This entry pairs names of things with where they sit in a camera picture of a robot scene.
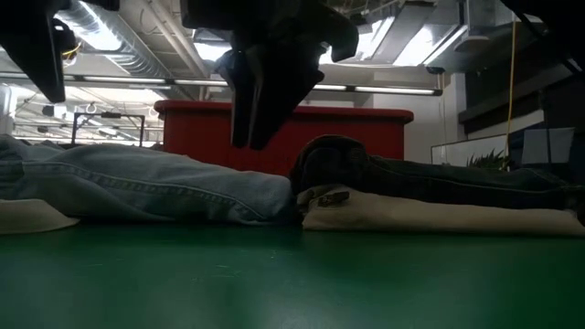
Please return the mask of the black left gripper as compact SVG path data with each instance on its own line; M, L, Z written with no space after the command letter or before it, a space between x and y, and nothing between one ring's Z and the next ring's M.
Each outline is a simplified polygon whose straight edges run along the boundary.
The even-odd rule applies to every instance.
M119 0L0 0L0 46L51 102L65 100L60 31L53 17L78 2L119 10Z

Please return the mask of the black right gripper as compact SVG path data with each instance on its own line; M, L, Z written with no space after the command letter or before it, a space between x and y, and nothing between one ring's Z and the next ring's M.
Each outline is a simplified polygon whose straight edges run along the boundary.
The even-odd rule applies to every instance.
M298 104L324 78L320 46L250 46L301 39L333 44L322 0L180 0L182 25L231 34L235 48L219 60L218 73L231 93L230 142L264 149Z

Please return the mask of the light blue jeans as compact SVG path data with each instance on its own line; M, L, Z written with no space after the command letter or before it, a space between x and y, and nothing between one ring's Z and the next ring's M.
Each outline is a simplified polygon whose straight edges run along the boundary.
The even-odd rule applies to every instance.
M296 219L290 181L119 144L63 149L0 135L0 199L74 218L273 225Z

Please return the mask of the dark blue jeans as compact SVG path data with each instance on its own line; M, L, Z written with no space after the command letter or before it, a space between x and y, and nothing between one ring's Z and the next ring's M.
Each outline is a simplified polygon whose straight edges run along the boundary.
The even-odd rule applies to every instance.
M585 212L585 186L545 171L506 172L384 158L340 135L309 142L299 153L290 180L295 194L315 186L343 185L430 203Z

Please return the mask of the beige shorts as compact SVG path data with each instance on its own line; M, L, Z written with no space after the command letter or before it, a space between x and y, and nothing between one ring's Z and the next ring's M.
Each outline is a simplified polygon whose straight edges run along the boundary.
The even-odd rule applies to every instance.
M297 196L310 230L520 234L585 238L585 226L565 210L508 209L428 203L317 186Z

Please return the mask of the red plastic laundry bin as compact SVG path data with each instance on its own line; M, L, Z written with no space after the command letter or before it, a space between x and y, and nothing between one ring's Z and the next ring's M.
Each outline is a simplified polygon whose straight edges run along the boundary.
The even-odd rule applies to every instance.
M404 126L414 119L406 110L300 106L266 148L254 151L231 145L228 103L166 100L157 102L154 109L164 121L166 152L273 175L288 175L301 150L326 134L355 139L372 154L401 160Z

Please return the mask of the black metal rack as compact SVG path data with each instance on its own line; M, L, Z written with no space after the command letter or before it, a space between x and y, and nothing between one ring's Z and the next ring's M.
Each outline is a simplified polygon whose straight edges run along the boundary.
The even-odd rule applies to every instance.
M144 115L140 115L140 114L122 114L122 113L118 113L118 112L112 112L112 111L106 111L106 112L101 112L101 113L87 113L87 112L75 112L74 113L74 118L73 118L73 125L72 125L72 129L71 129L71 139L70 142L72 144L76 143L77 140L77 131L78 129L81 127L81 125L78 123L78 119L80 117L87 117L88 119L92 119L95 116L100 116L102 118L105 119L121 119L121 118L127 118L127 119L132 119L132 118L136 118L139 119L141 124L139 127L139 140L138 140L138 146L139 147L143 147L144 146L144 131L145 131L145 116Z

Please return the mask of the long ceiling light strip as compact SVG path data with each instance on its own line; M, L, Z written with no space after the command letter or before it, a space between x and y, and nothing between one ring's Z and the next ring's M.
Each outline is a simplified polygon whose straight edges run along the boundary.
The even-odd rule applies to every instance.
M193 80L193 79L161 79L161 78L136 78L136 77L114 77L114 76L88 76L68 75L64 76L66 82L94 82L106 84L138 85L142 88L162 88L163 86L197 86L227 88L228 83L224 80ZM372 94L395 94L409 96L433 96L442 95L439 89L405 88L405 87L380 87L380 86L359 86L341 84L316 84L313 90L332 92L356 92Z

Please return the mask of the white cloth tote bag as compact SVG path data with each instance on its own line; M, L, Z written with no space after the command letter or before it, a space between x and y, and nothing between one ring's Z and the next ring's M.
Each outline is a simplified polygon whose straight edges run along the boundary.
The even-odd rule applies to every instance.
M78 223L40 199L0 199L0 235L47 232Z

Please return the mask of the green table mat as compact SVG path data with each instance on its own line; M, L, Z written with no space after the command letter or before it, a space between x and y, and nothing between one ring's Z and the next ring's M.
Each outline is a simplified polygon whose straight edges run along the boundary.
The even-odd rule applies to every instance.
M585 329L585 240L90 226L0 237L0 329Z

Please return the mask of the succulent plant in black pot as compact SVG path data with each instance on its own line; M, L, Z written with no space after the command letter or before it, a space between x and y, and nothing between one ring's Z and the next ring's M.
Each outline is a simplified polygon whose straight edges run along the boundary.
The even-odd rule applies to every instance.
M495 153L492 150L489 154L475 156L474 154L467 160L466 166L481 169L505 170L510 163L508 155L503 151Z

